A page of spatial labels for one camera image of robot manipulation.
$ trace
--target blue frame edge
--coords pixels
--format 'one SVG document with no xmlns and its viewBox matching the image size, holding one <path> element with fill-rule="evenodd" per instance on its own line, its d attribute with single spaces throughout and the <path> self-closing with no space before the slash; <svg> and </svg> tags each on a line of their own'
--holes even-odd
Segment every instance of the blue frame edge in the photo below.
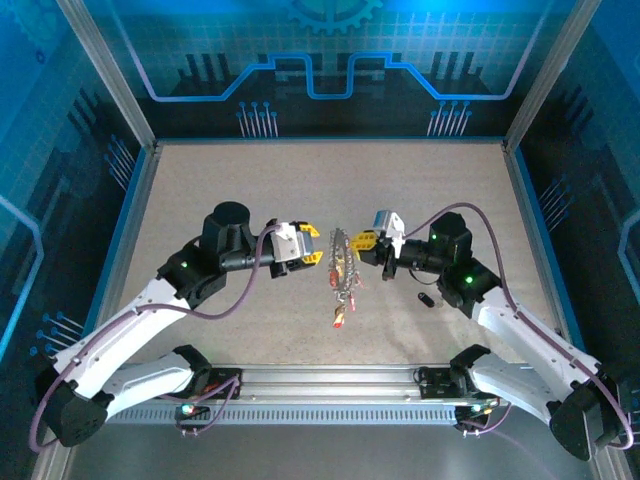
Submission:
<svg viewBox="0 0 640 480">
<path fill-rule="evenodd" d="M 118 215 L 118 222 L 116 223 L 116 228 L 113 231 L 111 243 L 109 244 L 109 250 L 107 251 L 107 257 L 105 258 L 104 265 L 102 267 L 102 273 L 100 274 L 96 292 L 93 296 L 93 301 L 91 302 L 89 313 L 87 314 L 87 321 L 84 324 L 84 330 L 82 332 L 83 337 L 90 334 L 96 327 L 98 314 L 105 300 L 104 294 L 107 288 L 107 282 L 109 281 L 111 271 L 113 270 L 116 252 L 118 251 L 120 241 L 122 240 L 122 236 L 124 234 L 124 226 L 127 223 L 127 218 L 131 210 L 133 197 L 138 187 L 138 182 L 140 181 L 140 175 L 142 173 L 142 167 L 144 166 L 146 156 L 147 154 L 144 148 L 140 148 L 140 153 L 138 154 L 138 158 L 136 159 L 136 167 L 133 170 L 133 175 L 131 176 L 131 181 L 129 182 L 129 188 L 127 189 L 124 201 L 122 202 L 120 215 Z"/>
<path fill-rule="evenodd" d="M 549 236 L 549 232 L 544 223 L 544 217 L 542 216 L 542 211 L 540 210 L 540 205 L 538 204 L 538 199 L 533 188 L 533 182 L 531 181 L 531 177 L 529 176 L 529 170 L 527 169 L 527 165 L 524 161 L 524 155 L 522 154 L 522 150 L 520 149 L 520 147 L 518 147 L 515 151 L 515 158 L 516 162 L 518 163 L 518 168 L 520 169 L 520 174 L 522 175 L 524 186 L 527 191 L 527 196 L 530 199 L 531 210 L 533 211 L 533 216 L 535 217 L 536 227 L 540 232 L 542 246 L 547 255 L 547 260 L 549 261 L 551 275 L 553 276 L 555 288 L 558 292 L 560 303 L 562 304 L 562 310 L 567 321 L 567 327 L 569 328 L 571 341 L 577 348 L 582 351 L 586 351 L 582 333 L 580 332 L 580 327 L 578 326 L 578 319 L 576 318 L 576 314 L 573 311 L 573 307 L 571 306 L 569 292 L 567 291 L 567 286 L 564 283 L 564 278 L 562 277 L 562 272 L 560 271 L 560 264 L 558 263 L 558 258 L 556 257 L 556 253 L 553 250 L 551 237 Z"/>
</svg>

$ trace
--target gear graphic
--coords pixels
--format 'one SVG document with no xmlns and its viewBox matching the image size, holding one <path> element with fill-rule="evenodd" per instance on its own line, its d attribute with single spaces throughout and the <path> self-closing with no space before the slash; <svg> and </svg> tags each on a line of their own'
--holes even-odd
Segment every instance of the gear graphic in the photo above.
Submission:
<svg viewBox="0 0 640 480">
<path fill-rule="evenodd" d="M 381 0 L 292 0 L 286 5 L 289 20 L 298 20 L 300 28 L 311 27 L 315 34 L 327 35 L 359 28 L 362 20 L 371 20 L 373 9 L 379 7 Z"/>
<path fill-rule="evenodd" d="M 45 47 L 58 31 L 55 0 L 4 0 L 13 20 L 36 47 Z"/>
</svg>

